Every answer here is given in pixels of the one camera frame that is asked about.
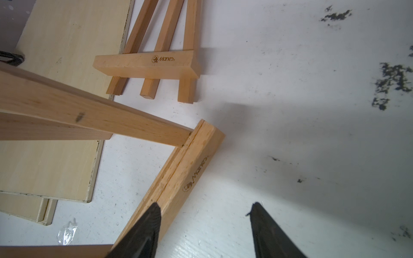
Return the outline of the plywood board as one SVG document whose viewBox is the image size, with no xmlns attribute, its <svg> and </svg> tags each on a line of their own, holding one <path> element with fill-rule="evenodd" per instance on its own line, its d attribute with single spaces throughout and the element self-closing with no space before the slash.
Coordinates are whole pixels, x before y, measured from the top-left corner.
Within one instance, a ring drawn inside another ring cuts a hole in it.
<svg viewBox="0 0 413 258">
<path fill-rule="evenodd" d="M 30 221 L 44 219 L 47 201 L 40 197 L 1 193 L 1 212 Z"/>
<path fill-rule="evenodd" d="M 42 198 L 36 222 L 44 226 L 51 225 L 57 202 L 58 201 L 54 199 Z"/>
<path fill-rule="evenodd" d="M 89 112 L 82 90 L 107 98 L 110 77 L 93 68 L 96 56 L 125 46 L 133 1 L 36 1 L 17 49 L 21 69 L 54 86 L 17 79 L 1 87 L 1 110 L 28 112 L 78 126 Z M 69 92 L 56 88 L 69 87 Z M 103 143 L 100 140 L 1 142 L 1 192 L 90 202 Z"/>
</svg>

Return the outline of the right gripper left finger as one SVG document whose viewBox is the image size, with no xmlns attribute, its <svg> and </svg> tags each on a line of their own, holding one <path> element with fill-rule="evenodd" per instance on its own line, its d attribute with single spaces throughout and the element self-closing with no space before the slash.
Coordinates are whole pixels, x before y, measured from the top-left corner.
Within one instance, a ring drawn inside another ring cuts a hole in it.
<svg viewBox="0 0 413 258">
<path fill-rule="evenodd" d="M 106 258 L 154 258 L 160 226 L 161 209 L 153 203 Z"/>
</svg>

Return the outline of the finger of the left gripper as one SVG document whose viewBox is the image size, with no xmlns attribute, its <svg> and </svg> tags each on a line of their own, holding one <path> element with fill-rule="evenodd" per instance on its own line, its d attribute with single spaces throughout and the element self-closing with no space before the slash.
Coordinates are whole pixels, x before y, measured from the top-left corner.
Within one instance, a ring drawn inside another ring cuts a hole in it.
<svg viewBox="0 0 413 258">
<path fill-rule="evenodd" d="M 1 62 L 11 66 L 19 66 L 24 62 L 24 57 L 19 54 L 0 51 Z"/>
</svg>

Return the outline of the wooden easel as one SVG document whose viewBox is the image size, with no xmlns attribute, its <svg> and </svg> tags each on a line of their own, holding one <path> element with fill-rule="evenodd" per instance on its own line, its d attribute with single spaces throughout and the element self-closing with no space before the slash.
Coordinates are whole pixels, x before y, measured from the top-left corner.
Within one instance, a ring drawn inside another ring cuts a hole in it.
<svg viewBox="0 0 413 258">
<path fill-rule="evenodd" d="M 93 67 L 111 76 L 107 94 L 120 96 L 130 78 L 142 78 L 140 95 L 154 99 L 160 80 L 178 80 L 177 100 L 192 104 L 195 101 L 196 81 L 201 75 L 199 63 L 200 25 L 202 1 L 188 1 L 183 49 L 171 51 L 171 43 L 183 1 L 170 1 L 153 52 L 139 49 L 157 7 L 157 1 L 144 1 L 124 52 L 118 55 L 98 55 Z"/>
<path fill-rule="evenodd" d="M 171 145 L 173 153 L 113 245 L 3 246 L 3 258 L 106 258 L 144 212 L 161 209 L 159 241 L 224 140 L 201 120 L 195 129 L 1 64 L 2 140 L 98 140 L 113 134 Z"/>
</svg>

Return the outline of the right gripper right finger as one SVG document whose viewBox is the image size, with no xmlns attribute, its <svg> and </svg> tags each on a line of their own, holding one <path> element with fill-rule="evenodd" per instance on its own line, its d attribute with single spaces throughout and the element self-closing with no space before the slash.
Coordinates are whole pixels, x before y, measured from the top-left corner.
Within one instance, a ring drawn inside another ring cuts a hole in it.
<svg viewBox="0 0 413 258">
<path fill-rule="evenodd" d="M 257 258 L 306 257 L 260 203 L 254 203 L 247 215 L 251 221 Z"/>
</svg>

